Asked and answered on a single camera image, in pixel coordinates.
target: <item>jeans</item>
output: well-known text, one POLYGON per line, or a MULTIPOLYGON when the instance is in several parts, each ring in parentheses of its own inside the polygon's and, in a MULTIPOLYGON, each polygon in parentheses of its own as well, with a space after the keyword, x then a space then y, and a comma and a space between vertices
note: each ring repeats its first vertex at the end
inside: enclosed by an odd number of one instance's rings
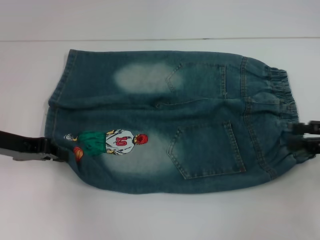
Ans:
POLYGON ((217 52, 70 50, 45 136, 89 185, 199 194, 269 182, 303 163, 284 70, 217 52))

